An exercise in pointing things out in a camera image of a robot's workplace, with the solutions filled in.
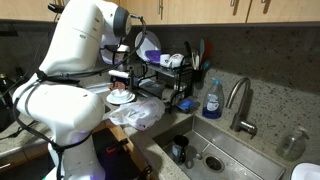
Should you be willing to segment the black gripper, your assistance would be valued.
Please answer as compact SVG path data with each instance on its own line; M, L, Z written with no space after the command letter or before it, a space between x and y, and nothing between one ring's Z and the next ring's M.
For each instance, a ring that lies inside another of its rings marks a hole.
M130 85L130 74L128 72L110 70L109 75L111 77L111 84L109 88L111 90L115 89L127 89Z

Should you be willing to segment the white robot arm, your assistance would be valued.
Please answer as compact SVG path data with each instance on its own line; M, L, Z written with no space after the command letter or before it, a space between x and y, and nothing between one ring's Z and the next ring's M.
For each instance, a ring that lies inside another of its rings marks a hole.
M48 149L56 166L50 173L53 180L105 180L92 139L105 105L73 78L92 73L99 49L130 29L129 12L112 2L70 0L42 64L15 90L15 108L52 131Z

